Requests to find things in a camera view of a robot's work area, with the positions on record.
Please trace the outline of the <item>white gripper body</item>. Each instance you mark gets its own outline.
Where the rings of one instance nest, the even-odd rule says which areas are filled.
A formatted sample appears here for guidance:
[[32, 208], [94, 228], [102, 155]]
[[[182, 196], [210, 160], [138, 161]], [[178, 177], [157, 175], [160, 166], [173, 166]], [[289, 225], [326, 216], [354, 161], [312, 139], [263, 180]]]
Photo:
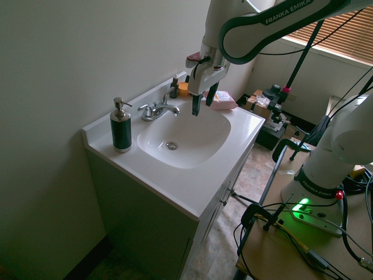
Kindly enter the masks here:
[[188, 92], [197, 96], [209, 90], [210, 87], [220, 82], [227, 75], [229, 67], [229, 62], [226, 62], [221, 68], [215, 68], [209, 62], [197, 65], [191, 73]]

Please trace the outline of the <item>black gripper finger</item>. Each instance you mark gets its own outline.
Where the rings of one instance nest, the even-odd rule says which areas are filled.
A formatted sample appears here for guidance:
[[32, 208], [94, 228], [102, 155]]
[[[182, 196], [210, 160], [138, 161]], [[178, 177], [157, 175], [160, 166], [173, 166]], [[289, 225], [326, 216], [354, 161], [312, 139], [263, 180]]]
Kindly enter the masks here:
[[213, 102], [214, 96], [216, 94], [217, 88], [218, 88], [219, 82], [212, 85], [209, 89], [209, 92], [206, 97], [206, 105], [210, 106]]
[[192, 95], [192, 114], [198, 116], [203, 94]]

